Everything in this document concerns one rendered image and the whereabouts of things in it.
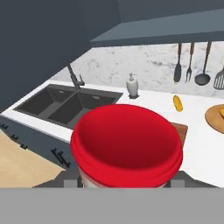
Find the large dark blue wall cupboard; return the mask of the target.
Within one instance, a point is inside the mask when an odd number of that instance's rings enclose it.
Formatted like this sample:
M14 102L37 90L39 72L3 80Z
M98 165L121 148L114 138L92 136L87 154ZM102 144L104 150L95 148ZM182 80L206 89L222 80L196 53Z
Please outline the large dark blue wall cupboard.
M0 0L0 111L119 22L117 0Z

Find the yellow oblong pastry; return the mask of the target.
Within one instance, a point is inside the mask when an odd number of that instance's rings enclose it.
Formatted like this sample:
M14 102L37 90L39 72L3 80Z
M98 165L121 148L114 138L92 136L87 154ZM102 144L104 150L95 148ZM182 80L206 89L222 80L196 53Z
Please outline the yellow oblong pastry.
M173 104L178 112L183 110L182 102L177 95L173 96Z

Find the hanging dark spatula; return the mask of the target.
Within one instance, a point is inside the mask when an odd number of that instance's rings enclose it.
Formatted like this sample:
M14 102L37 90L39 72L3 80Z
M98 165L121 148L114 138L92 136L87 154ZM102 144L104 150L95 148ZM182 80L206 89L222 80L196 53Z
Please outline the hanging dark spatula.
M216 90L224 90L224 67L216 74L213 82L213 88Z

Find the dark grey tap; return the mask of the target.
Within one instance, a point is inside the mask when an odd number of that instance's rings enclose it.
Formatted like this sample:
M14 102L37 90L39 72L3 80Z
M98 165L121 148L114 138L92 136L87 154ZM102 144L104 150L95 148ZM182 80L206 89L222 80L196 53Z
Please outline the dark grey tap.
M72 82L73 82L74 87L75 87L76 89L80 89L81 86L84 86L84 85L85 85L84 80L83 80L82 78L77 79L77 77L76 77L76 75L74 74L74 71L73 71L71 65L68 65L67 68L68 68L68 71L69 71L69 73L70 73L70 78L71 78L71 80L72 80Z

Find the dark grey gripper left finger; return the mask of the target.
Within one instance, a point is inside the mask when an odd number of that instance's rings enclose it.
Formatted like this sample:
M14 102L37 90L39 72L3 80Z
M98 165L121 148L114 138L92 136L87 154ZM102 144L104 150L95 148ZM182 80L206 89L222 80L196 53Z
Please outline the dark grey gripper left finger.
M77 170L61 171L55 179L51 179L36 187L50 188L82 188L81 175Z

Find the hanging dark ladle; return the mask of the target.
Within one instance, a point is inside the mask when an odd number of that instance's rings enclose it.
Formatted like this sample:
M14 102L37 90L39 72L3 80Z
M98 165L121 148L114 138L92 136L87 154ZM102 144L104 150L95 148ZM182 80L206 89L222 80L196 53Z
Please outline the hanging dark ladle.
M207 69L208 56L211 50L211 45L212 45L212 42L208 41L206 45L206 57L205 57L202 73L197 74L194 78L195 83L199 86L205 86L210 81L210 76L206 74L206 69Z

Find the dark blue base cupboards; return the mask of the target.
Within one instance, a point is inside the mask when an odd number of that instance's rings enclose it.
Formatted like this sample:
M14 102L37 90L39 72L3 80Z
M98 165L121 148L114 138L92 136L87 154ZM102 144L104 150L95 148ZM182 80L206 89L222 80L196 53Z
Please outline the dark blue base cupboards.
M1 124L8 125L8 129L2 129ZM45 158L54 164L66 169L66 170L77 170L77 164L74 161L72 153L70 151L70 145L59 139L48 136L47 134L41 133L35 129L29 128L14 122L10 119L7 119L0 115L0 129L11 139L11 136L14 134L18 137L18 140L12 141L20 144L26 144L27 149L37 153L42 158ZM70 162L71 165L67 168L64 164L61 164L59 160L52 154L51 150L56 148L56 152L63 151L63 157L67 162Z

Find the white soap dispenser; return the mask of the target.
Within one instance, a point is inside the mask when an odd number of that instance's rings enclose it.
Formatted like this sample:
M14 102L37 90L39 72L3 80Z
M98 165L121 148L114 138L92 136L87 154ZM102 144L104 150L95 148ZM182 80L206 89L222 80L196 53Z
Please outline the white soap dispenser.
M126 81L126 87L129 92L129 96L134 98L137 97L137 92L138 92L138 80L137 76L133 73L129 75L129 78Z

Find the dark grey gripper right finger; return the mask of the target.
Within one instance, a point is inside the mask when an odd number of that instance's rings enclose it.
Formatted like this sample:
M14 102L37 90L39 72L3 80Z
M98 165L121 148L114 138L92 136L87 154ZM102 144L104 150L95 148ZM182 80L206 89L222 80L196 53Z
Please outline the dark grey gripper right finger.
M167 182L170 188L214 188L215 186L196 180L184 171L179 171L171 180Z

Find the dark grey double sink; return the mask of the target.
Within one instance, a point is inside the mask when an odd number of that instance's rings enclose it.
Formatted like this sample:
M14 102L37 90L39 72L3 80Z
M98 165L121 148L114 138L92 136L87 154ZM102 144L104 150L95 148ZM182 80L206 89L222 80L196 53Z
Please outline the dark grey double sink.
M34 116L72 130L88 111L115 104L122 93L49 84L15 108L17 112Z

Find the dark blue wall cupboard run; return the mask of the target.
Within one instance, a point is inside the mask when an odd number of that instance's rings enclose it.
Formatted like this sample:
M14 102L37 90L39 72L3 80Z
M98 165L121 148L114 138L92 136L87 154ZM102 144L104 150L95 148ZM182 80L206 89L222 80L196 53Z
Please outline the dark blue wall cupboard run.
M120 23L93 47L224 41L224 0L118 0Z

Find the jam jar with red lid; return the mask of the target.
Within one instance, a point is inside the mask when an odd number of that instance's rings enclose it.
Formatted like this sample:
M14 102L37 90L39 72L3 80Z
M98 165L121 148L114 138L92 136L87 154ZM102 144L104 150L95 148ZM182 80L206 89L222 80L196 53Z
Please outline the jam jar with red lid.
M87 112L71 135L71 150L84 183L119 188L160 187L182 164L178 132L147 108L129 104Z

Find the hanging dark fork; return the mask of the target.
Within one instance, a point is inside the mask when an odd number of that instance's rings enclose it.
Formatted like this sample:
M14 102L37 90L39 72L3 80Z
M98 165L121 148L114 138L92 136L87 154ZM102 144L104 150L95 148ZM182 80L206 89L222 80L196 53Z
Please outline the hanging dark fork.
M192 68L191 68L191 65L192 65L193 52L194 52L194 42L191 43L189 66L188 66L187 71L186 71L185 82L190 81L191 76L192 76Z

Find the brown wooden cutting board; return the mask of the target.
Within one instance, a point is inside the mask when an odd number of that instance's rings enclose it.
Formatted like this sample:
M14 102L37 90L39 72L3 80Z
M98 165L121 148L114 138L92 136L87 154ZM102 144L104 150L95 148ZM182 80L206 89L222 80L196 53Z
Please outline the brown wooden cutting board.
M179 140L181 142L181 146L184 146L188 127L184 124L175 122L172 122L171 126L173 127L173 131L171 132L171 139L175 142Z

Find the round wooden plate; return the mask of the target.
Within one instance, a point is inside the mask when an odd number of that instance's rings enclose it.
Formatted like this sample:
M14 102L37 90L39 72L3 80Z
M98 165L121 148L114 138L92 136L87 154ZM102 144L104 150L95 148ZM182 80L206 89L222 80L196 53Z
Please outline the round wooden plate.
M220 114L221 109L224 111L224 104L210 107L205 113L205 119L213 129L224 134L224 115Z

